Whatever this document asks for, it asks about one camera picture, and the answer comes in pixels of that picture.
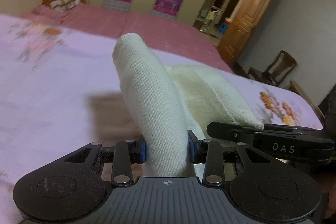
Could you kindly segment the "brown wooden door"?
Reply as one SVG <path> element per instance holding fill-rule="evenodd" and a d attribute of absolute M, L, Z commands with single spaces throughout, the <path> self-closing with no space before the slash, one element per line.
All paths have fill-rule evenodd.
<path fill-rule="evenodd" d="M 217 46 L 223 61 L 232 66 L 238 60 L 271 0 L 242 0 L 232 22 Z"/>

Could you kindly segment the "pink checked bed cover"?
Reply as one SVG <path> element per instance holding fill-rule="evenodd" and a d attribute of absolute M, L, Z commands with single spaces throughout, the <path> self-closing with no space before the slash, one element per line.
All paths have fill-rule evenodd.
<path fill-rule="evenodd" d="M 233 72 L 201 32 L 172 19 L 88 5 L 78 5 L 66 12 L 40 5 L 22 17 L 112 39 L 135 33 L 141 36 L 150 48 L 187 57 L 229 73 Z"/>

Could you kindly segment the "lower right purple poster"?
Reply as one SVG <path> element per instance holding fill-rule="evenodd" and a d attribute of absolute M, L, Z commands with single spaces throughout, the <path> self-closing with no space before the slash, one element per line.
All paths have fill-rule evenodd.
<path fill-rule="evenodd" d="M 156 0 L 152 15 L 175 19 L 183 0 Z"/>

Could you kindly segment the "lavender floral bed sheet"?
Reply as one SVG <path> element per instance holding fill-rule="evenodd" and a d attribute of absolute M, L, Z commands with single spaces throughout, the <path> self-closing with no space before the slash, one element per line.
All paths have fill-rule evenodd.
<path fill-rule="evenodd" d="M 22 219 L 13 188 L 25 174 L 88 143 L 111 146 L 141 134 L 121 93 L 112 57 L 116 43 L 1 16 L 1 223 Z M 149 49 L 166 66 L 204 65 Z M 322 127 L 297 94 L 215 70 L 261 123 Z"/>

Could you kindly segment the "cream knitted sweater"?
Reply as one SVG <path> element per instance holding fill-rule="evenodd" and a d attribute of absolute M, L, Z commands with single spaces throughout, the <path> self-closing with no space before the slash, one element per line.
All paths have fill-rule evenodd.
<path fill-rule="evenodd" d="M 124 101 L 146 141 L 145 176 L 202 177 L 205 166 L 190 160 L 188 133 L 206 139 L 211 122 L 263 128 L 214 68 L 163 65 L 138 34 L 121 36 L 112 57 Z"/>

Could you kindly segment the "dark wooden chair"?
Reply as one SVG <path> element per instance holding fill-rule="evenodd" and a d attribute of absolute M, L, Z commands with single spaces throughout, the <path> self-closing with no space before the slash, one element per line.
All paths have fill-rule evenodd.
<path fill-rule="evenodd" d="M 265 71 L 250 67 L 248 76 L 258 82 L 278 87 L 296 66 L 297 61 L 288 52 L 281 50 Z"/>

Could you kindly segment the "open corner shelf unit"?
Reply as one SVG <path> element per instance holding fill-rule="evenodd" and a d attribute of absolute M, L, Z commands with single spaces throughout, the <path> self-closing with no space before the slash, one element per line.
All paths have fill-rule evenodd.
<path fill-rule="evenodd" d="M 204 34 L 209 34 L 214 27 L 217 18 L 222 13 L 222 5 L 225 0 L 205 0 L 194 22 L 194 27 Z"/>

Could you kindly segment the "blue plastic stool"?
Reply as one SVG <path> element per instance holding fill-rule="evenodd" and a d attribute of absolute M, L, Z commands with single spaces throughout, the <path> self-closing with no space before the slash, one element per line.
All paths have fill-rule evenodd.
<path fill-rule="evenodd" d="M 225 18 L 224 22 L 219 27 L 219 32 L 221 34 L 224 34 L 226 32 L 226 30 L 228 29 L 229 25 L 231 24 L 231 22 L 232 22 L 231 18 Z"/>

